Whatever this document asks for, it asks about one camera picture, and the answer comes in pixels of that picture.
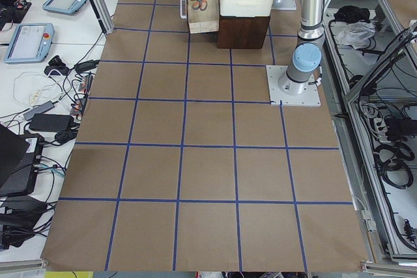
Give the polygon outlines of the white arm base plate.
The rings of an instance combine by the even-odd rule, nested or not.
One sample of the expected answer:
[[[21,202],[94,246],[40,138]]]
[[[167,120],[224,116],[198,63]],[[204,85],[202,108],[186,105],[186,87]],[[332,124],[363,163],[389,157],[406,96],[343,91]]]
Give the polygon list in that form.
[[[293,107],[319,107],[318,87],[314,75],[303,83],[295,83],[287,77],[287,66],[266,65],[266,78],[270,104]]]

